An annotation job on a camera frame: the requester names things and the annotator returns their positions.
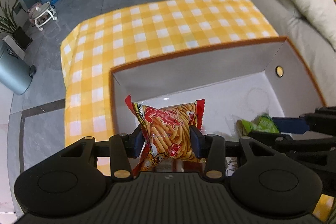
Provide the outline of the red shrimp stick snack bag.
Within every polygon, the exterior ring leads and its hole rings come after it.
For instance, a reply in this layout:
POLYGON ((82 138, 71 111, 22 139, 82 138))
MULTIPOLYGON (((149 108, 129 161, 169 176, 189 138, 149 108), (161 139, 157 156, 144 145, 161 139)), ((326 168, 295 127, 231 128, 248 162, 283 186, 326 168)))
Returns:
POLYGON ((202 162, 191 147, 190 127, 202 128, 205 100, 167 106, 160 109, 135 103, 127 96, 125 103, 135 115, 145 138, 134 173, 152 170, 162 161, 174 160, 202 162))

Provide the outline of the green raisin snack bag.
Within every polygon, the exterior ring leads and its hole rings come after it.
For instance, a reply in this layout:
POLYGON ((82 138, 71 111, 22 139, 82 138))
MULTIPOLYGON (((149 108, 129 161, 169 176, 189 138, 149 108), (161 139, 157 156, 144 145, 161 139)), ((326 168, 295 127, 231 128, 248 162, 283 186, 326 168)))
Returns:
POLYGON ((236 128, 238 132, 243 136, 247 136, 249 133, 253 131, 266 132, 272 134, 280 133, 279 128, 268 114, 257 116, 253 121, 239 119, 236 122, 236 128))

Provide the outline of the white small stool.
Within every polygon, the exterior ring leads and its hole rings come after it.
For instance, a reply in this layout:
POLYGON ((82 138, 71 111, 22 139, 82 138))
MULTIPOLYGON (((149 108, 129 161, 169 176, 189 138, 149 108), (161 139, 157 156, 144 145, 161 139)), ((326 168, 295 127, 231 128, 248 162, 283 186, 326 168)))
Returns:
POLYGON ((37 3, 29 11, 29 20, 39 31, 42 31, 50 20, 58 20, 58 16, 55 7, 50 2, 37 3))

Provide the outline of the beige sofa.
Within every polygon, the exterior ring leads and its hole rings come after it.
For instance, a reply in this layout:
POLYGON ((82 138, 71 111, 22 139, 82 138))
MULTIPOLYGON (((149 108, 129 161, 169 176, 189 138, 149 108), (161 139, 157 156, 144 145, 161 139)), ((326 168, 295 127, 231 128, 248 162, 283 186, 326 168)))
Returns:
POLYGON ((295 45, 321 89, 327 106, 335 105, 335 51, 290 0, 251 0, 281 36, 295 45))

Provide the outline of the orange cardboard box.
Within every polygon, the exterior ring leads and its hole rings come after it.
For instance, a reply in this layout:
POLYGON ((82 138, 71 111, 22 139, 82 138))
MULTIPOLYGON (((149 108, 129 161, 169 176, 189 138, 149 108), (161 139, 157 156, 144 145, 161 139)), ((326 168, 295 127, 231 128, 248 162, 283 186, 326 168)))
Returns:
POLYGON ((326 105, 317 81, 285 37, 244 40, 151 57, 110 70, 114 133, 138 125, 125 100, 161 108, 205 101, 202 128, 236 139, 235 121, 262 113, 296 118, 326 105))

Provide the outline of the yellow checkered tablecloth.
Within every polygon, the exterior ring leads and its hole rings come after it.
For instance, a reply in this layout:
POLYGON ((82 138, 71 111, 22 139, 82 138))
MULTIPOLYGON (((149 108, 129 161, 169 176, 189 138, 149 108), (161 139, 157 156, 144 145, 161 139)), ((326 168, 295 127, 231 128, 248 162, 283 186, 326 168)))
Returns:
POLYGON ((84 136, 106 140, 113 134, 112 68, 188 48, 276 36, 250 0, 166 0, 84 20, 60 46, 65 144, 84 136))

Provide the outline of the potted green plant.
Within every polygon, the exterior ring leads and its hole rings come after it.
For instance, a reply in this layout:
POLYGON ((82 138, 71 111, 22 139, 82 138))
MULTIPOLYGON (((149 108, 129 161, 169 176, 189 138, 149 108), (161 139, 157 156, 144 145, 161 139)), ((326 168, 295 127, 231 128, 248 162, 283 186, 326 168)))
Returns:
POLYGON ((22 50, 26 50, 33 40, 27 36, 23 28, 18 25, 14 19, 14 9, 18 3, 19 0, 15 0, 14 4, 10 7, 10 0, 5 0, 4 3, 0 4, 2 12, 0 22, 1 34, 5 33, 11 35, 17 45, 22 50))

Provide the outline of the grey metal trash bin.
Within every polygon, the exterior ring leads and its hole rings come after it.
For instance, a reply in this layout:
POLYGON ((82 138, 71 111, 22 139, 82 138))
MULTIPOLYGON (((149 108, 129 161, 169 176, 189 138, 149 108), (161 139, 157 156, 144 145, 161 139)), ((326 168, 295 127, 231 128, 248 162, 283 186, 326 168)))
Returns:
POLYGON ((4 41, 1 40, 0 79, 1 83, 17 95, 29 88, 36 73, 35 65, 25 63, 4 41))

